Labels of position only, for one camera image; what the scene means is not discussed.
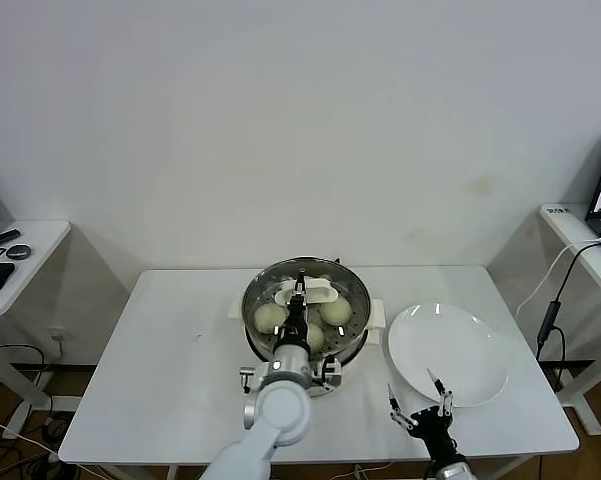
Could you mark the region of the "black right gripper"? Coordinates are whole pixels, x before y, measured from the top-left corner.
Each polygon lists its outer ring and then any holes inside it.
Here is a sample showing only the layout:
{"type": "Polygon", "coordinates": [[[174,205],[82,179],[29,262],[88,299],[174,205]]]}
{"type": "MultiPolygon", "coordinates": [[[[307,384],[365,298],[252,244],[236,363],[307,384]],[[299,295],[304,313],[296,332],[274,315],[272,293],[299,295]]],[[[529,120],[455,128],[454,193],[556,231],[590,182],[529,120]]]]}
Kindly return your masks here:
{"type": "Polygon", "coordinates": [[[399,401],[388,384],[390,417],[403,429],[410,429],[410,436],[422,440],[431,458],[460,458],[457,443],[449,434],[453,420],[453,393],[446,389],[429,368],[426,371],[439,394],[439,405],[420,410],[409,418],[403,414],[399,401]]]}

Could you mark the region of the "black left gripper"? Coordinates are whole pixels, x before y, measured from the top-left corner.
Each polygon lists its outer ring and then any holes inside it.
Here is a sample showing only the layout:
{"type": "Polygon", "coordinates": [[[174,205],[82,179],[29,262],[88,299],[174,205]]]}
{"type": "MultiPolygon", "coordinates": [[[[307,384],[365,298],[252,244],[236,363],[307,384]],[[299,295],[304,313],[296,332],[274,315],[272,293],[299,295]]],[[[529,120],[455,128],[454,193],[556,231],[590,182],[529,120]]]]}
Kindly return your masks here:
{"type": "Polygon", "coordinates": [[[288,318],[279,330],[275,349],[279,349],[285,345],[297,346],[304,350],[311,349],[308,344],[306,295],[305,270],[300,269],[298,279],[289,291],[287,301],[288,318]]]}

